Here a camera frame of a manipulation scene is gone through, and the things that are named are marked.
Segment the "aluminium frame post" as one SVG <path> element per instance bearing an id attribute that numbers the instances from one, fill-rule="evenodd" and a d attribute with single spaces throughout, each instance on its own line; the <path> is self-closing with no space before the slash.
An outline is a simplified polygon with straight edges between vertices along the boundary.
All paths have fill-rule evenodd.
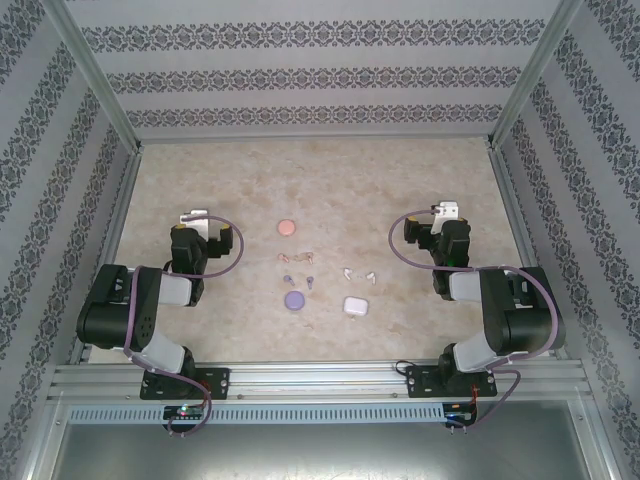
<path id="1" fill-rule="evenodd" d="M 130 152 L 137 152 L 140 140 L 65 0 L 39 1 L 120 139 Z"/>
<path id="2" fill-rule="evenodd" d="M 505 103 L 494 129 L 487 137 L 488 146 L 492 150 L 496 150 L 504 143 L 530 93 L 583 3 L 584 0 L 559 0 L 514 90 Z"/>

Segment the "grey metal panel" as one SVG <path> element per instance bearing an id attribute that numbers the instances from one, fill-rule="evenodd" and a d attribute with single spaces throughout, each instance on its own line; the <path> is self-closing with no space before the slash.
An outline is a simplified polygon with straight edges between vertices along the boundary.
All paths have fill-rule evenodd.
<path id="1" fill-rule="evenodd" d="M 27 480 L 619 480 L 582 402 L 514 402 L 469 431 L 437 423 L 154 423 L 46 412 Z"/>

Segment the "aluminium side rail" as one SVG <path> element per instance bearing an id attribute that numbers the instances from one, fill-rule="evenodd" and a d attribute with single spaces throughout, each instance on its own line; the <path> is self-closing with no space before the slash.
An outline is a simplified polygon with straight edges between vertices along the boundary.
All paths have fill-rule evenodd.
<path id="1" fill-rule="evenodd" d="M 511 177 L 499 150 L 489 147 L 488 159 L 495 178 L 505 223 L 508 227 L 509 246 L 506 253 L 495 253 L 492 259 L 499 265 L 512 265 L 518 268 L 538 267 L 540 261 L 536 255 L 531 235 L 526 227 L 525 217 L 516 196 Z"/>
<path id="2" fill-rule="evenodd" d="M 96 261 L 89 286 L 93 285 L 101 266 L 105 263 L 112 263 L 116 257 L 143 153 L 144 146 L 140 145 L 122 172 L 118 195 L 113 204 L 108 229 L 104 235 L 100 255 Z"/>

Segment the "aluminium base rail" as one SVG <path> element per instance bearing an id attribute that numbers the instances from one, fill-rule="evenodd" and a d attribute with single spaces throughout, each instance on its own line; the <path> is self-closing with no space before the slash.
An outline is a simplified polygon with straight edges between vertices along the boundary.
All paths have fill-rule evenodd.
<path id="1" fill-rule="evenodd" d="M 349 403 L 406 400 L 406 380 L 392 361 L 230 363 L 227 401 Z M 542 358 L 516 362 L 521 381 L 513 400 L 573 400 L 592 393 L 582 363 Z M 67 404 L 139 403 L 143 370 L 131 364 L 82 364 L 55 369 L 46 399 Z"/>

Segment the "aluminium back rail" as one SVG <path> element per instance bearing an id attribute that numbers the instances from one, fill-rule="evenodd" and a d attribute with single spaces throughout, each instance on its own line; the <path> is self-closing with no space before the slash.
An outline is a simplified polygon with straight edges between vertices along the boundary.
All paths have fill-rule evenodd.
<path id="1" fill-rule="evenodd" d="M 198 143 L 249 143 L 249 142 L 269 142 L 269 141 L 320 141 L 320 140 L 462 140 L 481 139 L 485 144 L 491 144 L 489 134 L 442 134 L 442 133 L 395 133 L 395 134 L 269 134 L 269 135 L 227 135 L 227 136 L 204 136 L 204 137 L 163 137 L 163 138 L 141 138 L 141 146 L 148 145 L 168 145 L 168 144 L 198 144 Z"/>

